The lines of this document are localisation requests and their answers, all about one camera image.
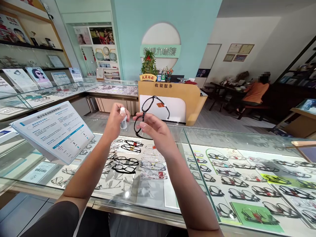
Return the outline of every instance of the glass display case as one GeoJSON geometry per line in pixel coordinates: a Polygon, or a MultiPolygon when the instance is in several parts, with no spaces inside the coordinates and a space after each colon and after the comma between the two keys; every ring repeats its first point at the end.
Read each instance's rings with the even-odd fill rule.
{"type": "Polygon", "coordinates": [[[305,99],[296,108],[316,115],[316,99],[305,99]]]}
{"type": "Polygon", "coordinates": [[[137,81],[85,78],[83,85],[87,92],[138,97],[137,81]]]}
{"type": "Polygon", "coordinates": [[[45,104],[52,103],[61,99],[65,99],[81,92],[85,88],[82,82],[69,83],[62,86],[55,86],[46,89],[25,92],[18,94],[18,97],[30,109],[36,109],[45,104]]]}
{"type": "Polygon", "coordinates": [[[0,92],[0,121],[27,111],[29,111],[29,108],[19,95],[0,92]]]}
{"type": "MultiPolygon", "coordinates": [[[[105,119],[83,120],[95,138],[69,166],[49,162],[27,141],[2,152],[0,191],[11,187],[58,198],[107,123],[105,119]]],[[[306,162],[291,148],[292,141],[303,139],[168,127],[225,236],[236,232],[315,236],[316,164],[306,162]]],[[[133,122],[113,141],[90,203],[95,209],[185,227],[164,157],[152,140],[136,137],[133,122]],[[115,160],[119,156],[133,158],[133,163],[115,160]],[[115,170],[122,162],[129,170],[126,174],[115,170]]]]}

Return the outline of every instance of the hand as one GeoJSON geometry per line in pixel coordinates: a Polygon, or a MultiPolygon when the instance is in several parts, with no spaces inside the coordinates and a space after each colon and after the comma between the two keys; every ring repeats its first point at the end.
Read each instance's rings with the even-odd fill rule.
{"type": "MultiPolygon", "coordinates": [[[[142,115],[143,113],[136,113],[133,119],[136,120],[138,116],[142,115]]],[[[144,133],[154,140],[157,150],[163,157],[169,159],[177,156],[180,152],[168,126],[153,114],[146,113],[144,119],[145,122],[141,122],[136,128],[141,128],[144,133]]]]}
{"type": "Polygon", "coordinates": [[[120,114],[120,108],[124,107],[124,105],[120,103],[114,103],[111,109],[110,116],[108,118],[108,122],[106,123],[104,134],[102,137],[108,140],[109,142],[113,142],[120,133],[120,125],[124,120],[125,116],[127,116],[126,121],[130,121],[130,112],[125,108],[125,114],[120,114]]]}

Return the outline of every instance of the orange shirt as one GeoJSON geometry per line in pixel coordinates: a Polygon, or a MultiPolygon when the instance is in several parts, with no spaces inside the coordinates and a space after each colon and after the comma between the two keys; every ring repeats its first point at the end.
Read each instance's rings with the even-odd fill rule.
{"type": "Polygon", "coordinates": [[[245,92],[247,92],[247,94],[242,100],[261,104],[262,103],[261,98],[265,94],[268,88],[269,88],[269,83],[262,84],[261,82],[255,82],[245,89],[245,92]]]}

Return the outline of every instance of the computer monitor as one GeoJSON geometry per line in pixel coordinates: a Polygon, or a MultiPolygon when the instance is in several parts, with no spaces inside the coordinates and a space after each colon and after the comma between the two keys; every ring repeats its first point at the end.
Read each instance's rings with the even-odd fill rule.
{"type": "Polygon", "coordinates": [[[177,78],[184,78],[184,75],[171,75],[170,82],[179,82],[177,78]]]}

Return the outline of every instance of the store sign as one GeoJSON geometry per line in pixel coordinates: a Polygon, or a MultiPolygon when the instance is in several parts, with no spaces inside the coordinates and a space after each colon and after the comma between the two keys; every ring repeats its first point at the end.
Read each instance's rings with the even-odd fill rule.
{"type": "Polygon", "coordinates": [[[143,44],[140,50],[141,57],[145,57],[146,49],[153,52],[156,58],[179,58],[181,45],[143,44]]]}
{"type": "Polygon", "coordinates": [[[153,75],[153,74],[142,74],[139,76],[141,81],[156,81],[157,76],[153,75]]]}
{"type": "Polygon", "coordinates": [[[155,83],[155,87],[157,87],[157,88],[172,88],[172,84],[171,83],[169,83],[169,84],[167,84],[167,83],[155,83]]]}

